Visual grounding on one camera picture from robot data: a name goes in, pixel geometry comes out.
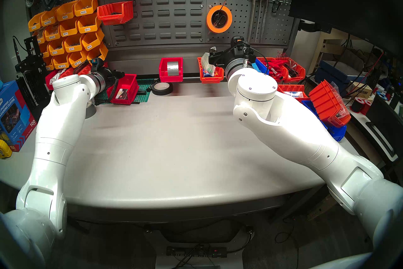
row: duct tape roll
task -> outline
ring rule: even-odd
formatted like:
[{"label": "duct tape roll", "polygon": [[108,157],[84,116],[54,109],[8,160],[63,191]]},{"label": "duct tape roll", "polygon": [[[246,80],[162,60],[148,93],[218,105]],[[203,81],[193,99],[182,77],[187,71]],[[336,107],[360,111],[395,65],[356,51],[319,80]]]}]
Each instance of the duct tape roll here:
[{"label": "duct tape roll", "polygon": [[179,76],[179,62],[178,61],[167,62],[166,69],[168,71],[168,76]]},{"label": "duct tape roll", "polygon": [[232,13],[226,6],[214,6],[207,13],[206,24],[210,32],[223,33],[229,29],[231,23]]}]

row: orange storage bin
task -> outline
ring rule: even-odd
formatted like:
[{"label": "orange storage bin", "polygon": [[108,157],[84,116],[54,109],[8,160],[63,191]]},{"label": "orange storage bin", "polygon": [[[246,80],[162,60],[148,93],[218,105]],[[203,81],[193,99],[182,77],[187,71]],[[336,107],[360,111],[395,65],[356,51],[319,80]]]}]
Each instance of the orange storage bin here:
[{"label": "orange storage bin", "polygon": [[61,68],[68,68],[70,66],[69,62],[67,61],[67,54],[54,56],[52,62],[56,70]]},{"label": "orange storage bin", "polygon": [[104,39],[104,33],[101,29],[98,29],[96,32],[90,32],[83,35],[83,47],[90,51],[91,49],[95,48],[96,46],[100,45],[102,39]]},{"label": "orange storage bin", "polygon": [[87,50],[75,51],[70,52],[67,56],[68,62],[71,64],[72,67],[76,68],[81,63],[87,61]]},{"label": "orange storage bin", "polygon": [[96,32],[101,25],[100,19],[98,19],[97,13],[86,15],[78,20],[78,31],[81,34]]},{"label": "orange storage bin", "polygon": [[304,85],[278,85],[277,90],[282,93],[284,93],[284,91],[301,91],[304,97],[295,99],[297,99],[299,102],[310,100],[309,97],[304,92],[305,90]]},{"label": "orange storage bin", "polygon": [[72,19],[75,16],[74,13],[74,5],[78,0],[70,1],[65,4],[62,4],[59,8],[56,10],[56,19],[59,22],[62,22],[64,20]]},{"label": "orange storage bin", "polygon": [[336,116],[341,109],[341,104],[333,93],[332,86],[326,80],[316,86],[309,96],[321,121],[336,127],[342,127],[350,121],[350,114],[341,118]]},{"label": "orange storage bin", "polygon": [[76,17],[92,14],[97,8],[98,0],[78,0],[73,6]]},{"label": "orange storage bin", "polygon": [[41,16],[44,12],[38,13],[32,17],[28,22],[28,29],[30,32],[33,32],[41,27]]},{"label": "orange storage bin", "polygon": [[49,55],[50,56],[55,56],[58,54],[64,54],[65,53],[65,46],[63,44],[64,38],[59,38],[52,40],[49,43],[48,50],[49,50]]},{"label": "orange storage bin", "polygon": [[51,24],[43,32],[48,42],[60,38],[59,23]]},{"label": "orange storage bin", "polygon": [[78,18],[77,17],[60,22],[60,35],[62,37],[75,35],[77,33],[78,33]]},{"label": "orange storage bin", "polygon": [[32,35],[32,36],[36,36],[36,40],[38,41],[38,44],[46,42],[46,38],[43,35],[44,31],[45,31],[45,27],[41,27],[36,32],[34,32]]},{"label": "orange storage bin", "polygon": [[53,71],[54,70],[54,66],[53,66],[53,63],[52,63],[52,57],[51,56],[49,56],[47,58],[43,58],[43,62],[45,62],[45,64],[46,64],[46,70],[48,70],[48,71]]},{"label": "orange storage bin", "polygon": [[82,40],[84,36],[80,33],[68,36],[64,42],[66,52],[81,51],[83,49]]},{"label": "orange storage bin", "polygon": [[224,69],[221,67],[216,67],[214,77],[203,77],[202,59],[197,58],[197,60],[199,62],[200,80],[202,84],[218,84],[224,79]]},{"label": "orange storage bin", "polygon": [[39,49],[43,53],[43,58],[47,58],[49,56],[48,43],[41,43],[39,45]]},{"label": "orange storage bin", "polygon": [[54,7],[51,11],[45,11],[43,15],[41,15],[41,25],[48,26],[50,24],[56,23],[56,10],[59,7]]},{"label": "orange storage bin", "polygon": [[101,58],[105,61],[106,55],[108,54],[108,48],[106,48],[105,44],[101,42],[100,45],[91,49],[87,55],[87,60],[90,61],[95,58]]}]

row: cable on floor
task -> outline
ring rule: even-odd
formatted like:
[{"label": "cable on floor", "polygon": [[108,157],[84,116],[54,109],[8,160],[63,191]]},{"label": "cable on floor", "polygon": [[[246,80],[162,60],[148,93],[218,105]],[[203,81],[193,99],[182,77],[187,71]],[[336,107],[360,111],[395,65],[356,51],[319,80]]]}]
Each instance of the cable on floor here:
[{"label": "cable on floor", "polygon": [[[287,241],[289,238],[291,238],[291,239],[294,241],[294,245],[295,245],[295,247],[296,247],[296,249],[297,249],[297,266],[296,266],[295,269],[298,269],[298,263],[299,263],[299,246],[298,246],[297,240],[292,236],[293,231],[294,231],[294,222],[295,222],[295,219],[294,219],[294,218],[291,218],[291,217],[285,217],[285,218],[283,218],[283,222],[284,222],[285,224],[292,224],[292,225],[293,225],[293,228],[291,229],[290,232],[282,231],[282,232],[279,232],[278,234],[276,234],[276,236],[274,237],[274,242],[277,243],[277,244],[284,243],[284,242]],[[286,234],[287,237],[286,237],[285,240],[283,240],[283,241],[278,241],[278,240],[277,240],[277,237],[278,237],[279,235],[281,235],[281,234]]]}]

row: tape roll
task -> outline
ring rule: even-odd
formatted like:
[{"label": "tape roll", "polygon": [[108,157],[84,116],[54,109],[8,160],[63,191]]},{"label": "tape roll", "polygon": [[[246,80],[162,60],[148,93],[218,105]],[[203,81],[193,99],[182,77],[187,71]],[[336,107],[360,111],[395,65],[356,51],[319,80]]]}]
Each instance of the tape roll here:
[{"label": "tape roll", "polygon": [[[214,26],[213,17],[216,17],[216,13],[218,14],[218,11],[220,11],[220,10],[222,11],[220,13],[221,16],[226,17],[226,21],[223,26],[219,26],[219,25]],[[207,28],[210,30],[210,32],[213,32],[216,34],[223,33],[229,29],[229,27],[231,26],[231,23],[232,23],[232,13],[226,6],[222,6],[222,5],[214,6],[207,13],[206,25],[207,25]]]},{"label": "tape roll", "polygon": [[365,100],[360,113],[366,115],[368,113],[368,110],[370,109],[371,104],[372,103],[370,101]]},{"label": "tape roll", "polygon": [[172,83],[162,83],[160,81],[152,84],[150,88],[154,95],[169,95],[174,90]]}]

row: blue box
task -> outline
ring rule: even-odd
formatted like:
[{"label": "blue box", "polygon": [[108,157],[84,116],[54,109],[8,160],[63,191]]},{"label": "blue box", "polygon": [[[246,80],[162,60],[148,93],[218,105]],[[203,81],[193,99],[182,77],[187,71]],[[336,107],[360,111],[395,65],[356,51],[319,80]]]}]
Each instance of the blue box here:
[{"label": "blue box", "polygon": [[35,126],[17,82],[5,83],[0,90],[0,139],[18,152]]}]

